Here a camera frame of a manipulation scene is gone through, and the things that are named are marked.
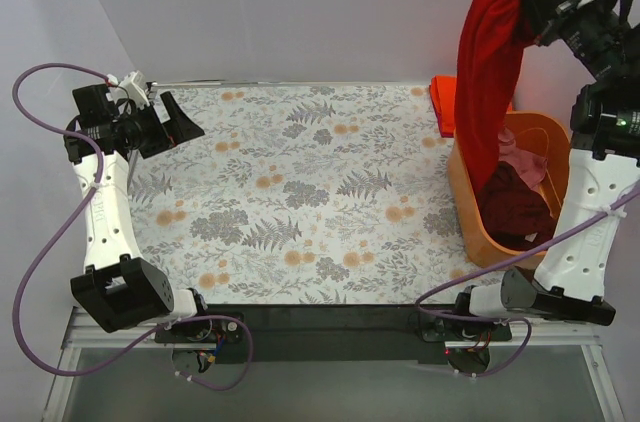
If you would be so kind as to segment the red t shirt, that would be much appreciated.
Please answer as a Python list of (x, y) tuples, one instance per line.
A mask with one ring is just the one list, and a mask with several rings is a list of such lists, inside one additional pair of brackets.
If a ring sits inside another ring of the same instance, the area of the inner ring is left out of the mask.
[(498, 135), (534, 42), (521, 0), (472, 0), (462, 28), (454, 102), (455, 137), (475, 192), (496, 170)]

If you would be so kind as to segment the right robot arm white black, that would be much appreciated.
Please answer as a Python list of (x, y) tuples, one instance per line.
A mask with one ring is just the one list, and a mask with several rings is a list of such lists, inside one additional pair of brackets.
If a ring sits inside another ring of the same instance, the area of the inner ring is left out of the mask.
[(531, 45), (563, 41), (593, 76), (572, 108), (568, 186), (551, 239), (534, 270), (504, 262), (493, 285), (471, 287), (452, 315), (475, 339), (489, 319), (516, 313), (607, 326), (609, 251), (625, 205), (639, 193), (639, 30), (633, 0), (473, 0), (458, 49), (455, 138), (476, 198), (499, 167), (498, 135)]

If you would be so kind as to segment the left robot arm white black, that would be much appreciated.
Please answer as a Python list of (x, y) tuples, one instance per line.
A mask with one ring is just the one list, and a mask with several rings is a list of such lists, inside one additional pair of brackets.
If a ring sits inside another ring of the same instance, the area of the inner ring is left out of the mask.
[(107, 333), (178, 321), (188, 340), (200, 342), (213, 328), (202, 296), (172, 287), (167, 275), (143, 257), (132, 225), (132, 156), (150, 158), (204, 134), (169, 92), (160, 96), (166, 114), (159, 116), (156, 95), (155, 84), (134, 77), (72, 92), (78, 114), (64, 145), (81, 192), (91, 199), (84, 211), (84, 268), (71, 279), (71, 292)]

